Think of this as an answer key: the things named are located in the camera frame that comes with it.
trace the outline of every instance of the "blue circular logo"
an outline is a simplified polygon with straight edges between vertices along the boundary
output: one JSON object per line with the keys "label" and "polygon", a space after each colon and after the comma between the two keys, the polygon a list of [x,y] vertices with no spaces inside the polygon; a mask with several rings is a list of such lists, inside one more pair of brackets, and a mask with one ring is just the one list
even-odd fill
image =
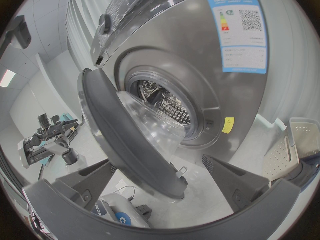
{"label": "blue circular logo", "polygon": [[124,223],[128,226],[131,225],[131,219],[129,217],[128,214],[124,213],[124,212],[117,212],[115,214],[115,216],[117,217],[117,219],[121,222],[121,223]]}

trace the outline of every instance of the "energy rating bar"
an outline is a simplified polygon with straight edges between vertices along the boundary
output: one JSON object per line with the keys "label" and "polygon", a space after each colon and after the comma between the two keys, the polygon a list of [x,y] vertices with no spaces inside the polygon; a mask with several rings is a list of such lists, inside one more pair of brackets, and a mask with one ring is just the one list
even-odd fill
{"label": "energy rating bar", "polygon": [[225,17],[223,16],[222,12],[220,12],[220,21],[221,21],[222,31],[229,30],[227,21],[226,21]]}

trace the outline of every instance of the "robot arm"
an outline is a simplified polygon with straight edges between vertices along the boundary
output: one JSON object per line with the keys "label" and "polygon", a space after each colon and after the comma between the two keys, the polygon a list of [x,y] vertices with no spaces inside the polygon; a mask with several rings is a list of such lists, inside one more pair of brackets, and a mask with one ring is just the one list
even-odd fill
{"label": "robot arm", "polygon": [[69,148],[69,140],[64,134],[66,130],[77,125],[77,120],[61,122],[59,116],[55,115],[49,123],[47,115],[42,114],[38,116],[38,121],[40,123],[38,130],[18,143],[18,153],[23,167],[27,169],[30,165],[53,154],[62,155],[67,165],[76,162],[77,154]]}

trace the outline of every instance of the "ceiling light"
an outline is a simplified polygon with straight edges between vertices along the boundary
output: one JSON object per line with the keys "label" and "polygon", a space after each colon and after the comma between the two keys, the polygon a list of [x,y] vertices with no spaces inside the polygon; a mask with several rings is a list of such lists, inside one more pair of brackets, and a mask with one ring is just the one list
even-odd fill
{"label": "ceiling light", "polygon": [[1,79],[0,82],[0,86],[1,87],[8,87],[8,85],[10,84],[12,78],[14,77],[16,73],[10,71],[7,69],[7,71],[5,72],[3,78]]}

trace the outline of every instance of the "cable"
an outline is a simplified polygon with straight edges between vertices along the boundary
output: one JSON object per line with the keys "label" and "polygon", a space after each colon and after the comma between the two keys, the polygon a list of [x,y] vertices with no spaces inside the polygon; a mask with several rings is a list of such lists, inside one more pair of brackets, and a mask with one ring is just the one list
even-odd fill
{"label": "cable", "polygon": [[132,187],[133,188],[133,196],[132,197],[134,197],[134,194],[136,193],[136,190],[135,190],[135,186],[123,186],[122,188],[119,188],[118,190],[116,190],[116,191],[114,191],[114,193],[116,193],[116,192],[118,192],[119,190],[122,190],[122,189],[124,189],[124,188],[126,188],[126,187]]}

